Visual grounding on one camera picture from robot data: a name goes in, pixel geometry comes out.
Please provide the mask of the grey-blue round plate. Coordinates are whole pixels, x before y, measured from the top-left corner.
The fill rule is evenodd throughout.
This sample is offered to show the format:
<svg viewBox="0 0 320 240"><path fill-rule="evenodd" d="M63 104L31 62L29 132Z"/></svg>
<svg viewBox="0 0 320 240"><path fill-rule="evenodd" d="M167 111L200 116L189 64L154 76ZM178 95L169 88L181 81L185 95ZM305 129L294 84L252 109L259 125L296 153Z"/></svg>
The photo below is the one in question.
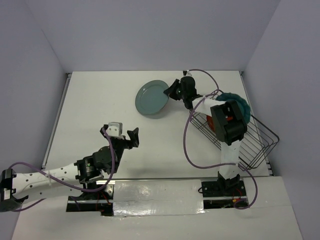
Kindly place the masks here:
<svg viewBox="0 0 320 240"><path fill-rule="evenodd" d="M164 91L169 86L162 80L145 83L135 96L135 108L143 116L155 115L168 103L169 97Z"/></svg>

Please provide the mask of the orange scalloped plate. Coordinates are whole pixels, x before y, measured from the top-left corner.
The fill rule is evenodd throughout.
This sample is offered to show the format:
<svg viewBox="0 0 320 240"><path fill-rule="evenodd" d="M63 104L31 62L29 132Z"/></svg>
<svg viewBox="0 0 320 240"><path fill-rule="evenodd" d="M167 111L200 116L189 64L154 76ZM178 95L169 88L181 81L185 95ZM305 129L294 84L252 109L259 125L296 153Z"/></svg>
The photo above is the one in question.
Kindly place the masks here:
<svg viewBox="0 0 320 240"><path fill-rule="evenodd" d="M215 126L214 126L212 117L209 116L209 115L207 115L207 116L206 116L206 121L207 121L207 124L208 124L209 128L210 128L213 132L215 132Z"/></svg>

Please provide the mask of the teal ornate plate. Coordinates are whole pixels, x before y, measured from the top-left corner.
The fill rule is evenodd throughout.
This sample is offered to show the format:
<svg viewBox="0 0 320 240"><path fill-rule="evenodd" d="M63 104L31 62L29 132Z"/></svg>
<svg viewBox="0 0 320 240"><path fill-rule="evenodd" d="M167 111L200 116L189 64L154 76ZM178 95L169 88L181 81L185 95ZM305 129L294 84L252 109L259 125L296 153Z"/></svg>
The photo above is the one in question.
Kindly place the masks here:
<svg viewBox="0 0 320 240"><path fill-rule="evenodd" d="M220 95L218 95L216 97L216 100L217 101L225 101L225 102L228 102L231 100L236 101L236 103L237 103L237 105L243 115L245 123L248 124L250 122L251 108L250 108L249 104L247 103L247 101L244 98L242 98L241 96L239 96L238 94L231 93L231 92L224 92L224 93L221 93Z"/></svg>

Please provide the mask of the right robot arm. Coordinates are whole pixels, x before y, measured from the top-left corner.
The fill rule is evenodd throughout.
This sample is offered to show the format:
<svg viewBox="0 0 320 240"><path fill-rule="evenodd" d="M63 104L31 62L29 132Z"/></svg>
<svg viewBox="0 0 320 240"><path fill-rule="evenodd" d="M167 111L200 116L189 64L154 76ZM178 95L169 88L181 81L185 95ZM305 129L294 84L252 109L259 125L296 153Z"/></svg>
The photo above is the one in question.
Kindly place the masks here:
<svg viewBox="0 0 320 240"><path fill-rule="evenodd" d="M221 157L218 166L217 189L221 195L228 196L239 184L240 175L236 169L244 135L248 130L251 108L238 94L224 92L213 98L213 94L200 95L192 76L184 76L163 91L169 98L182 100L190 110L188 120L194 113L210 116L214 133L220 142Z"/></svg>

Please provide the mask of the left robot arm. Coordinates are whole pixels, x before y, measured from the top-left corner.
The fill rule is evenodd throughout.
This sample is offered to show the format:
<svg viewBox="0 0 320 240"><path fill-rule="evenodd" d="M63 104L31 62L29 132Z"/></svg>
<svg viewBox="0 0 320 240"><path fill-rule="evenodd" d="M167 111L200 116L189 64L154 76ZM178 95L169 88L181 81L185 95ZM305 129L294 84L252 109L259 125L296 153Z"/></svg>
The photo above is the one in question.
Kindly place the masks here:
<svg viewBox="0 0 320 240"><path fill-rule="evenodd" d="M32 173L17 173L12 166L3 170L0 174L1 212L21 212L23 204L32 202L36 205L58 196L81 194L90 200L107 189L124 150L139 146L139 128L127 131L124 136L122 124L110 122L100 129L100 133L108 145L75 163L41 170L23 162L22 165L32 169Z"/></svg>

